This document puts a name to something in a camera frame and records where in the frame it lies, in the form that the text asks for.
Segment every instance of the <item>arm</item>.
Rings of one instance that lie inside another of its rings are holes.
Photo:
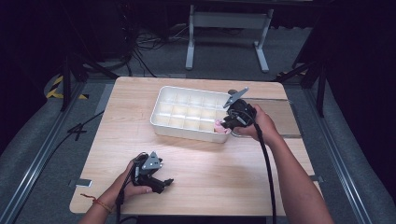
[[[116,199],[119,195],[122,184],[131,170],[133,162],[130,161],[126,170],[120,174],[114,183],[98,198],[98,200],[104,203],[110,209],[113,209],[116,205]],[[134,186],[132,183],[128,184],[124,190],[125,198],[127,201],[136,194],[144,194],[152,192],[152,189],[147,186]],[[79,224],[83,223],[105,223],[108,211],[99,203],[93,203],[90,209],[87,211],[85,216],[79,221]]]
[[[265,144],[271,148],[279,179],[283,206],[290,223],[333,223],[321,194],[301,164],[295,159],[271,118],[258,106],[256,122],[262,129]],[[253,125],[234,128],[258,140]]]

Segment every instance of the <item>white plastic tray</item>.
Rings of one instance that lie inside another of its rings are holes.
[[[229,134],[215,133],[216,119],[227,116],[223,108],[230,95],[178,87],[161,88],[150,122],[159,135],[224,143]]]

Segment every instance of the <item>wooden table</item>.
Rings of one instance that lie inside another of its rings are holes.
[[[89,188],[77,187],[70,203],[74,213],[92,204],[80,193],[100,196],[140,152],[156,151],[163,168],[154,177],[175,181],[162,194],[135,196],[122,206],[123,214],[193,216],[271,216],[265,160],[259,142],[230,136],[224,144],[157,135],[149,122],[160,88],[183,87],[204,91],[241,91],[261,102],[284,134],[297,160],[309,175],[314,171],[306,153],[283,86],[250,82],[153,77],[120,77],[106,106],[81,178]],[[271,151],[268,150],[276,190],[276,211],[285,216]]]

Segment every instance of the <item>person's right hand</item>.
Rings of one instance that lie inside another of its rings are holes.
[[[281,137],[280,134],[277,132],[274,122],[259,105],[254,105],[253,107],[257,111],[255,120],[256,123],[260,126],[260,129],[262,130],[262,137],[264,139],[264,142],[267,145],[274,143],[279,137]],[[259,141],[257,131],[254,125],[249,125],[246,128],[235,127],[233,131],[237,134],[249,135],[256,141]]]

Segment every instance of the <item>bracelet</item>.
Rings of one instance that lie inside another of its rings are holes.
[[[111,213],[111,212],[112,212],[112,209],[111,209],[111,208],[109,208],[105,203],[102,203],[101,201],[99,201],[99,200],[96,199],[95,197],[89,196],[89,195],[86,195],[86,194],[83,194],[83,193],[80,194],[80,195],[82,195],[82,196],[84,196],[84,197],[86,197],[86,198],[92,198],[92,204],[94,204],[94,203],[100,204],[100,205],[102,205],[102,207],[104,207],[104,208],[107,210],[108,213]]]

